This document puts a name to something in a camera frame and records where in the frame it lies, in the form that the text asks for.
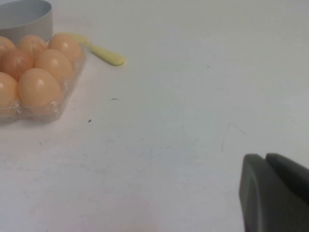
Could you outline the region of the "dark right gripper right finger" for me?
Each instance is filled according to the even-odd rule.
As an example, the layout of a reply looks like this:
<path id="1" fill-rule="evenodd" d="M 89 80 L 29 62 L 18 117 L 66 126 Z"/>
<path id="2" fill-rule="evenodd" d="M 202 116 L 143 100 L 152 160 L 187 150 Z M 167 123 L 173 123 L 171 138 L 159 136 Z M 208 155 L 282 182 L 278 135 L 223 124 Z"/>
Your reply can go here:
<path id="1" fill-rule="evenodd" d="M 309 170 L 306 167 L 275 153 L 267 154 L 266 161 L 293 193 L 309 192 Z"/>

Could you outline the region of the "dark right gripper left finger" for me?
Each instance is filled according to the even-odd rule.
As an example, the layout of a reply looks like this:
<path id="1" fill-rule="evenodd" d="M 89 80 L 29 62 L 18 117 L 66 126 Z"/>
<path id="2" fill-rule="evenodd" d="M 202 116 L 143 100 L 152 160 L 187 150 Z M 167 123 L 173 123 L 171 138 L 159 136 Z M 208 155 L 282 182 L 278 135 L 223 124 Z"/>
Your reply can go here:
<path id="1" fill-rule="evenodd" d="M 257 154 L 243 158 L 239 200 L 247 232 L 309 230 L 309 193 L 293 193 Z"/>

